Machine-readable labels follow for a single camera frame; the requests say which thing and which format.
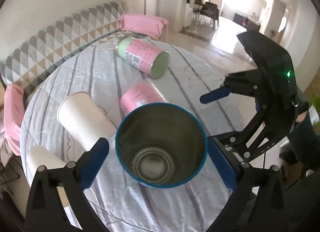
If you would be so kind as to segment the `black and blue can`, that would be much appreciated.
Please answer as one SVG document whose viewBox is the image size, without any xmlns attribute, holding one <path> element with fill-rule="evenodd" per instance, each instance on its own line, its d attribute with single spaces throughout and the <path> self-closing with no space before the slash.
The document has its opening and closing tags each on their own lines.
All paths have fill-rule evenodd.
<svg viewBox="0 0 320 232">
<path fill-rule="evenodd" d="M 174 188 L 202 169 L 208 139 L 198 119 L 184 108 L 151 103 L 123 119 L 115 149 L 121 166 L 137 182 L 153 188 Z"/>
</svg>

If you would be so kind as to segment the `cream paper cup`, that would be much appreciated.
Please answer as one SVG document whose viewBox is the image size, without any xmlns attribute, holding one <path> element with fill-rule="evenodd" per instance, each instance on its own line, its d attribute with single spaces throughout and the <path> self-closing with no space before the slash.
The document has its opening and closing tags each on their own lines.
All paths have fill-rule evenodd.
<svg viewBox="0 0 320 232">
<path fill-rule="evenodd" d="M 27 153 L 27 167 L 31 173 L 35 173 L 39 166 L 44 165 L 48 170 L 63 168 L 66 163 L 45 147 L 34 146 Z"/>
</svg>

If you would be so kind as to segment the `pink paper wrapped cup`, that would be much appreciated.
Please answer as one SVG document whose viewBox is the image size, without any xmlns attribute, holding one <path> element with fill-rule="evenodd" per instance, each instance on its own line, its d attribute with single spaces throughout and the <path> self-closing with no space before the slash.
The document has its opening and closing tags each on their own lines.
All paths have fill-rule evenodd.
<svg viewBox="0 0 320 232">
<path fill-rule="evenodd" d="M 137 82 L 119 99 L 119 107 L 128 115 L 133 110 L 150 103 L 168 102 L 165 96 L 149 79 Z"/>
</svg>

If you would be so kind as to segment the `white paper cup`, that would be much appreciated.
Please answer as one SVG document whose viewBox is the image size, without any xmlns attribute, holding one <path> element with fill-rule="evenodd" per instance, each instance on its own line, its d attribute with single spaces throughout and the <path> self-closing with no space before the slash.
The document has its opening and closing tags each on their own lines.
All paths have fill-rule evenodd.
<svg viewBox="0 0 320 232">
<path fill-rule="evenodd" d="M 67 96 L 59 105 L 57 121 L 85 151 L 89 151 L 99 138 L 108 139 L 117 131 L 88 92 Z"/>
</svg>

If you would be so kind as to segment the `white striped table cloth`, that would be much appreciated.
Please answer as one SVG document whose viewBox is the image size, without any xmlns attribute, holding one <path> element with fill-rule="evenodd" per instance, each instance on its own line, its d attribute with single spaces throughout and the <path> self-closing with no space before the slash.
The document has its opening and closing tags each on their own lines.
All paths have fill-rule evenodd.
<svg viewBox="0 0 320 232">
<path fill-rule="evenodd" d="M 218 88 L 222 77 L 194 54 L 162 42 L 153 45 L 171 54 L 169 69 L 155 85 L 174 106 L 185 108 L 198 119 L 209 136 L 243 129 L 244 123 L 234 96 L 202 104 L 201 95 Z M 113 127 L 126 127 L 132 138 L 150 132 L 159 117 L 144 114 L 128 119 L 119 99 L 146 75 L 107 49 L 105 42 L 90 45 L 59 66 L 30 98 L 21 133 L 22 163 L 28 182 L 34 171 L 29 151 L 41 146 L 58 159 L 69 162 L 83 154 L 82 146 L 57 121 L 60 103 L 70 94 L 83 91 Z M 205 231 L 225 206 L 231 190 L 216 167 L 207 159 L 189 182 L 172 189 L 144 186 L 121 166 L 116 149 L 110 148 L 93 185 L 85 192 L 91 206 L 110 231 Z"/>
</svg>

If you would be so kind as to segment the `green and pink glass jar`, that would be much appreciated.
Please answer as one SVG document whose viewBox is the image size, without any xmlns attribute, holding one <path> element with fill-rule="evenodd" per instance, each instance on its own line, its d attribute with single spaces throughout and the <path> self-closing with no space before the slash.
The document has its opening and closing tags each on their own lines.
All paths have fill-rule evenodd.
<svg viewBox="0 0 320 232">
<path fill-rule="evenodd" d="M 170 65 L 170 53 L 152 43 L 126 37 L 116 46 L 117 56 L 153 79 L 162 77 Z"/>
</svg>

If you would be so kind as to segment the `dark dining chairs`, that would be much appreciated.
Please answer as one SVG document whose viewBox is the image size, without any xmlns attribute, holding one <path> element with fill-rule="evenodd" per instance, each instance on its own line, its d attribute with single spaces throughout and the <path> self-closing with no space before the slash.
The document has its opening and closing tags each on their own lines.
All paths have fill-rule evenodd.
<svg viewBox="0 0 320 232">
<path fill-rule="evenodd" d="M 219 8 L 216 4 L 211 2 L 203 3 L 201 0 L 195 0 L 196 17 L 195 23 L 200 23 L 204 17 L 210 18 L 213 30 L 215 26 L 219 26 Z"/>
</svg>

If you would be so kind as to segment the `diamond patterned sofa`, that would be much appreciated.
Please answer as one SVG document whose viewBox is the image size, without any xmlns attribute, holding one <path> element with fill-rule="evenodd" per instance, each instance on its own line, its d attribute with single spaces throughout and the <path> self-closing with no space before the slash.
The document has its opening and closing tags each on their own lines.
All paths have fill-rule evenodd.
<svg viewBox="0 0 320 232">
<path fill-rule="evenodd" d="M 1 63 L 1 83 L 16 84 L 25 95 L 63 62 L 120 30 L 123 8 L 106 2 L 64 17 L 31 36 Z"/>
</svg>

